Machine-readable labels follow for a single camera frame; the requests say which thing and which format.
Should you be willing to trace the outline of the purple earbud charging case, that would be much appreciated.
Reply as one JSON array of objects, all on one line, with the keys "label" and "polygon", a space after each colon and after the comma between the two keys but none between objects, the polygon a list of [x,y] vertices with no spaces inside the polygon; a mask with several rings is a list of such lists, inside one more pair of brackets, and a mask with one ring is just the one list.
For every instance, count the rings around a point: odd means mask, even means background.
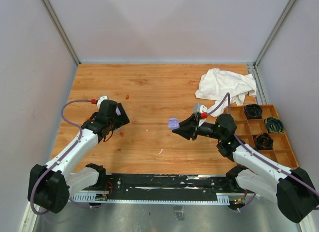
[{"label": "purple earbud charging case", "polygon": [[178,129],[178,128],[180,127],[178,119],[177,119],[177,118],[170,118],[170,119],[168,119],[168,121],[167,121],[167,127],[168,127],[170,130]]}]

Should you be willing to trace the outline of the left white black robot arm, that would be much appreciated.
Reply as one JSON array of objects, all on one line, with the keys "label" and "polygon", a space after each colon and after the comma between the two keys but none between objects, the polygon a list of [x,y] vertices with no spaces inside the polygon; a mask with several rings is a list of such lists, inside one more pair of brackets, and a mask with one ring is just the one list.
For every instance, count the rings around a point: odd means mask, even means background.
[{"label": "left white black robot arm", "polygon": [[130,120],[122,104],[108,96],[89,100],[89,103],[96,105],[98,110],[82,125],[69,121],[61,111],[62,119],[77,127],[79,132],[57,156],[30,170],[27,199],[32,212],[38,216],[59,213],[74,194],[85,188],[101,190],[106,186],[103,166],[88,164],[77,173],[73,169],[91,149],[109,140],[115,130],[129,124]]}]

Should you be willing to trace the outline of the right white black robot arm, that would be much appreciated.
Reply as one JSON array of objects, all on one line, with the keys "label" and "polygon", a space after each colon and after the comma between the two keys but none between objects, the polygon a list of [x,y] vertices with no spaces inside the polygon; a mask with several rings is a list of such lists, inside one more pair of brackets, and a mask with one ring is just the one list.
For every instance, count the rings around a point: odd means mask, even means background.
[{"label": "right white black robot arm", "polygon": [[226,187],[231,192],[241,188],[275,203],[281,213],[294,223],[301,222],[319,208],[319,193],[302,168],[283,166],[254,150],[235,134],[233,117],[222,114],[215,123],[207,123],[201,113],[186,120],[168,120],[168,128],[187,140],[198,136],[216,139],[219,153],[238,165],[229,171]]}]

